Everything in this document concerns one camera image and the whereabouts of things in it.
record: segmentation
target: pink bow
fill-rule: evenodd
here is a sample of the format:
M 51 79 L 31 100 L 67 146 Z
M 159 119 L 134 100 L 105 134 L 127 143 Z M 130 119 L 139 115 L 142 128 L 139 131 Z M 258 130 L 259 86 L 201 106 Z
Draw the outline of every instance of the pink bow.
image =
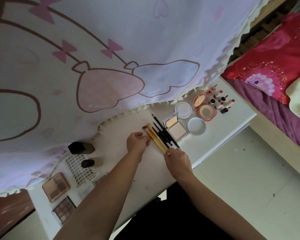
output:
M 72 44 L 69 44 L 67 41 L 62 40 L 62 50 L 52 52 L 52 55 L 59 60 L 61 60 L 64 64 L 67 63 L 67 53 L 77 51 L 76 47 Z
M 50 24 L 54 24 L 53 17 L 48 10 L 48 6 L 52 3 L 60 2 L 61 0 L 39 0 L 40 4 L 29 9 L 29 12 L 40 19 L 47 21 Z
M 123 47 L 118 45 L 116 42 L 114 42 L 111 39 L 108 39 L 108 49 L 102 49 L 100 50 L 102 54 L 107 56 L 108 58 L 112 59 L 112 52 L 113 51 L 121 51 L 123 50 Z

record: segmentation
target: purple bed sheet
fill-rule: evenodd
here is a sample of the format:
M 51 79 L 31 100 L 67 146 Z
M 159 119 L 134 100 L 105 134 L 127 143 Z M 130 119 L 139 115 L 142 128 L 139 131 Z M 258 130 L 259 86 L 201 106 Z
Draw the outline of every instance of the purple bed sheet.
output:
M 287 105 L 240 80 L 225 79 L 242 97 L 300 147 L 300 118 Z

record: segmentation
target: star print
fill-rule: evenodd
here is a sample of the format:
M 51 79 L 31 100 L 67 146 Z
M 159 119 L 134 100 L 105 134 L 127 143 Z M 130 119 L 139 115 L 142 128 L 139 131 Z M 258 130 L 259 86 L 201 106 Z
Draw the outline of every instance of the star print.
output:
M 58 96 L 58 95 L 60 95 L 61 93 L 62 93 L 61 90 L 54 90 L 53 93 L 52 93 L 52 95 Z

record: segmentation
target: brown eyeshadow palette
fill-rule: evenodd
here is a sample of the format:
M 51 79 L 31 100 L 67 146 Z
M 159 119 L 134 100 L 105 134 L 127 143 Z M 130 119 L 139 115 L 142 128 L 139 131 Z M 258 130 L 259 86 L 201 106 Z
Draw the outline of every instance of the brown eyeshadow palette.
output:
M 67 196 L 63 201 L 60 202 L 60 204 L 56 206 L 56 208 L 52 210 L 52 212 L 56 214 L 56 216 L 61 222 L 61 225 L 63 225 L 66 222 L 66 220 L 70 217 L 70 215 L 74 212 L 75 209 L 76 206 L 72 203 L 70 198 Z

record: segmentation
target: wooden makeup brush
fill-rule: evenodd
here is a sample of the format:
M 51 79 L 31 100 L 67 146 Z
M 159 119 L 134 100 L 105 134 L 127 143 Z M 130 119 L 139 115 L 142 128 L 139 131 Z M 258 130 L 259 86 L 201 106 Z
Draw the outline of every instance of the wooden makeup brush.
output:
M 152 129 L 152 125 L 151 123 L 147 124 L 148 130 L 154 135 L 154 137 L 159 141 L 160 145 L 165 149 L 168 150 L 168 148 L 166 147 L 166 145 L 164 144 L 164 142 L 160 139 L 160 137 L 154 132 L 154 130 Z
M 147 130 L 147 126 L 143 126 L 142 129 L 144 129 L 148 133 L 148 135 L 153 140 L 153 142 L 157 145 L 157 147 L 165 154 L 166 150 L 164 150 L 162 148 L 162 146 L 160 145 L 159 141 L 156 140 L 156 138 L 154 137 L 154 135 L 152 135 L 152 133 L 149 130 Z

